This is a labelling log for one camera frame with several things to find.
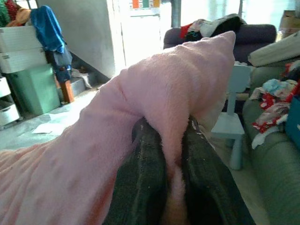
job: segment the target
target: wooden stool leg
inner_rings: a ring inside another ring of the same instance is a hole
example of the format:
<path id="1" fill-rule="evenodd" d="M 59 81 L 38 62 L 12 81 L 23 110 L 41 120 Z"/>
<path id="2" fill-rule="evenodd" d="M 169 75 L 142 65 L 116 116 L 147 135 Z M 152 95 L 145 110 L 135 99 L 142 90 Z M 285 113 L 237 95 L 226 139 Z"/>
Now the wooden stool leg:
<path id="1" fill-rule="evenodd" d="M 233 170 L 240 170 L 242 167 L 242 136 L 234 140 L 230 167 Z"/>
<path id="2" fill-rule="evenodd" d="M 69 103 L 74 102 L 74 95 L 71 88 L 71 82 L 66 81 L 64 83 L 60 83 L 60 87 L 61 87 L 62 95 L 64 97 L 64 101 Z"/>

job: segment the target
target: concrete floor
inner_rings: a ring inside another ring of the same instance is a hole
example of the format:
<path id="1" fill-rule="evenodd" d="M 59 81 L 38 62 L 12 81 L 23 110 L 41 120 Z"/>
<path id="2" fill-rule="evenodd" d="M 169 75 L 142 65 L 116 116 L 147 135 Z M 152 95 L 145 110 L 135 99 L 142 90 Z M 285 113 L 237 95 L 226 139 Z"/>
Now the concrete floor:
<path id="1" fill-rule="evenodd" d="M 0 131 L 0 150 L 15 150 L 21 147 L 32 146 L 36 143 L 50 141 L 63 131 L 63 129 L 79 118 L 80 111 L 89 104 L 95 96 L 97 90 L 85 91 L 75 98 L 75 102 L 57 108 L 48 114 L 40 115 L 30 120 L 19 122 L 18 124 Z M 32 131 L 40 124 L 58 125 L 54 133 L 32 134 Z M 218 155 L 228 166 L 231 150 L 225 146 L 224 140 L 213 139 Z M 261 200 L 259 187 L 254 176 L 254 172 L 247 154 L 244 154 L 244 167 L 240 171 L 232 171 L 232 175 L 241 192 L 241 195 L 249 208 L 249 211 L 257 225 L 269 225 L 268 216 Z"/>

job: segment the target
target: blue bag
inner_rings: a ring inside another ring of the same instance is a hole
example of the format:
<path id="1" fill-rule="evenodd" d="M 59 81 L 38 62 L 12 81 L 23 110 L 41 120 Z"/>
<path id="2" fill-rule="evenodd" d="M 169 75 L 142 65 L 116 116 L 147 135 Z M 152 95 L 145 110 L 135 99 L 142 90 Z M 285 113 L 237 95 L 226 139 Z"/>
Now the blue bag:
<path id="1" fill-rule="evenodd" d="M 285 127 L 286 134 L 300 149 L 300 96 L 293 97 Z"/>

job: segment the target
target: green sofa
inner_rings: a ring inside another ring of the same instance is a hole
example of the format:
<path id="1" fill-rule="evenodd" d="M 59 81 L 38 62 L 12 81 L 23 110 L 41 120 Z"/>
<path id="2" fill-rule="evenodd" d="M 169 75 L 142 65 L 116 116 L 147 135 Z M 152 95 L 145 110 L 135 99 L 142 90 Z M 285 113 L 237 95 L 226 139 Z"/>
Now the green sofa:
<path id="1" fill-rule="evenodd" d="M 258 67 L 251 74 L 250 94 L 269 79 L 280 78 L 284 67 Z M 257 100 L 243 107 L 244 128 L 250 156 L 271 225 L 300 225 L 300 150 L 285 133 L 267 136 L 263 145 L 251 149 L 258 134 L 252 123 L 263 110 Z"/>

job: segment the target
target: green storage cabinet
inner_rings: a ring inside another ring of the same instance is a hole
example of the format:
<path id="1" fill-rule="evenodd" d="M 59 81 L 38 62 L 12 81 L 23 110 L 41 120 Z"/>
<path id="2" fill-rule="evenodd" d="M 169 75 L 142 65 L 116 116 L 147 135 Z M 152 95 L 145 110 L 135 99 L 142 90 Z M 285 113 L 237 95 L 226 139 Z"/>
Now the green storage cabinet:
<path id="1" fill-rule="evenodd" d="M 15 95 L 28 112 L 41 115 L 60 106 L 50 64 L 7 74 Z"/>

